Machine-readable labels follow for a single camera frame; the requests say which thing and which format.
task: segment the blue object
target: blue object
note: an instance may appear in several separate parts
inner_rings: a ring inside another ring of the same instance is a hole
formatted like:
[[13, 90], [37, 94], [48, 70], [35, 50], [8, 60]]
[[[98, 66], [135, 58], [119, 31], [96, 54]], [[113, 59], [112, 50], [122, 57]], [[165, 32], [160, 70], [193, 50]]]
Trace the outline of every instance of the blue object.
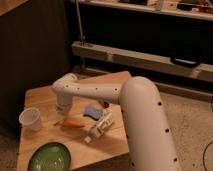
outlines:
[[91, 105], [86, 106], [84, 110], [84, 116], [88, 116], [96, 121], [99, 120], [99, 118], [102, 116], [102, 113], [102, 109], [96, 109]]

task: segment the floor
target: floor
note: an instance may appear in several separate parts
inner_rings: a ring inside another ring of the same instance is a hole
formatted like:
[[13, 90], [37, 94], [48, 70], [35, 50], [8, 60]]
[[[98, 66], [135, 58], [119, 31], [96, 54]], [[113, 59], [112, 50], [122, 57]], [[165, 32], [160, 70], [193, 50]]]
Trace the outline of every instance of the floor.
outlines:
[[[200, 101], [161, 92], [168, 121], [176, 145], [182, 171], [205, 171], [203, 152], [213, 141], [213, 111], [210, 101]], [[9, 134], [0, 134], [0, 170], [16, 170], [18, 140]], [[205, 153], [205, 165], [213, 170], [213, 145]], [[104, 161], [78, 171], [130, 171], [128, 154]]]

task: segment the wall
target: wall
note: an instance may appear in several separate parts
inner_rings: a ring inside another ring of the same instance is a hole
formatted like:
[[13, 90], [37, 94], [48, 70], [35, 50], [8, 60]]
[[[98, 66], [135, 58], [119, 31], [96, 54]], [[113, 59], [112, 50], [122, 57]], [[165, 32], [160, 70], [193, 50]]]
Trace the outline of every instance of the wall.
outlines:
[[25, 91], [70, 70], [63, 3], [30, 0], [0, 17], [0, 125], [13, 133]]

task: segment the wooden table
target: wooden table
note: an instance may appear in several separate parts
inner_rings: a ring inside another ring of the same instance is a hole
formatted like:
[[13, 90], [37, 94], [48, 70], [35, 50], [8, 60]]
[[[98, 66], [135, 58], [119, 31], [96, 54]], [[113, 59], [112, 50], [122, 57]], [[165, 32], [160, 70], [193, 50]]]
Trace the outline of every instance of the wooden table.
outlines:
[[27, 1], [28, 0], [0, 0], [0, 16]]
[[[130, 77], [128, 72], [120, 72], [83, 79], [79, 80], [79, 82], [122, 83]], [[43, 128], [39, 132], [31, 132], [26, 128], [22, 128], [17, 164], [18, 171], [27, 170], [32, 154], [40, 146], [49, 142], [60, 142], [68, 147], [72, 156], [71, 169], [77, 169], [129, 152], [120, 106], [110, 105], [115, 123], [101, 138], [94, 139], [90, 144], [86, 144], [84, 138], [87, 136], [94, 121], [88, 117], [83, 117], [83, 111], [88, 104], [101, 108], [99, 102], [81, 97], [73, 98], [73, 106], [69, 115], [86, 125], [82, 129], [61, 129], [60, 126], [54, 126], [57, 121], [62, 119], [62, 116], [55, 111], [55, 103], [56, 98], [51, 86], [31, 89], [26, 92], [25, 107], [33, 106], [39, 108]]]

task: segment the black dot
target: black dot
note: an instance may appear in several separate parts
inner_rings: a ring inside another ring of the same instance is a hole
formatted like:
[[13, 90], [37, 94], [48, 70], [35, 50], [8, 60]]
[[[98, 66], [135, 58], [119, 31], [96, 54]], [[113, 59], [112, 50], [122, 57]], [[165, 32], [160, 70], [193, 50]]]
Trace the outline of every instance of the black dot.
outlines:
[[169, 132], [169, 129], [168, 129], [168, 128], [167, 128], [167, 129], [165, 129], [165, 132], [166, 132], [166, 133], [168, 133], [168, 132]]

